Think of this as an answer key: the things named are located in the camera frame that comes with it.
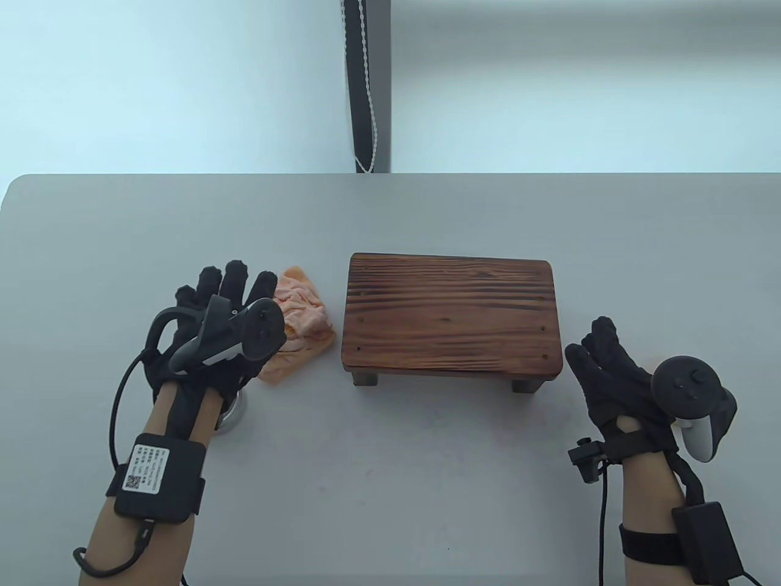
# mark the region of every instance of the white wall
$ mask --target white wall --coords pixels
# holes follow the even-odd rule
[[[339,0],[0,10],[0,198],[23,173],[355,169]]]
[[[773,2],[394,0],[391,169],[781,170],[780,30]]]

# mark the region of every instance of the wooden tabletop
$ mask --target wooden tabletop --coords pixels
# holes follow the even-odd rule
[[[562,344],[551,265],[355,254],[342,363],[351,372],[552,380]]]

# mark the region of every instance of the wrist module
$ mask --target wrist module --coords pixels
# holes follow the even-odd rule
[[[197,441],[141,434],[127,464],[119,466],[106,492],[117,515],[160,523],[183,523],[198,514],[205,480],[206,447]]]

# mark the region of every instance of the qr code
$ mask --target qr code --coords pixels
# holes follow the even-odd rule
[[[125,488],[138,488],[141,485],[140,476],[129,476],[125,479]]]

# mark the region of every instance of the silver base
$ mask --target silver base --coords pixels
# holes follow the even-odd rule
[[[247,395],[244,394],[244,389],[241,389],[238,392],[238,395],[236,395],[236,400],[228,407],[228,410],[219,416],[215,434],[222,435],[228,433],[238,425],[246,411]]]

